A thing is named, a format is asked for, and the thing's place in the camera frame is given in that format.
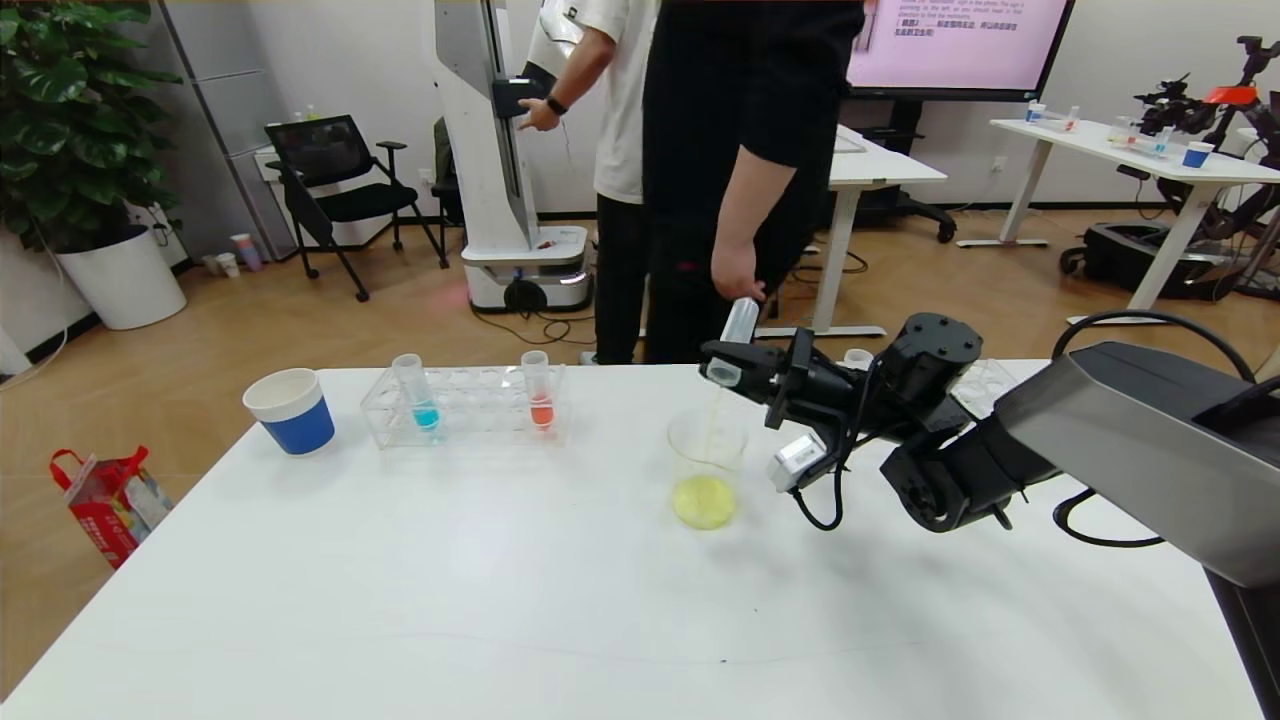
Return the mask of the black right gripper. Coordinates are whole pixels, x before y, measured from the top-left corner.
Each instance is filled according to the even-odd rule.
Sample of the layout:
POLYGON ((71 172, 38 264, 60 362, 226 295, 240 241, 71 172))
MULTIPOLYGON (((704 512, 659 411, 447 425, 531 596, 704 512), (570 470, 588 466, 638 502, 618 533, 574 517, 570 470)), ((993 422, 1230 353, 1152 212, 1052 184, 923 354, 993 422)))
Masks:
POLYGON ((785 423, 810 430, 860 430, 870 416, 869 372, 845 366, 799 331, 786 352, 769 345, 716 340, 701 346, 704 378, 736 378, 727 389, 767 405, 765 427, 785 423))

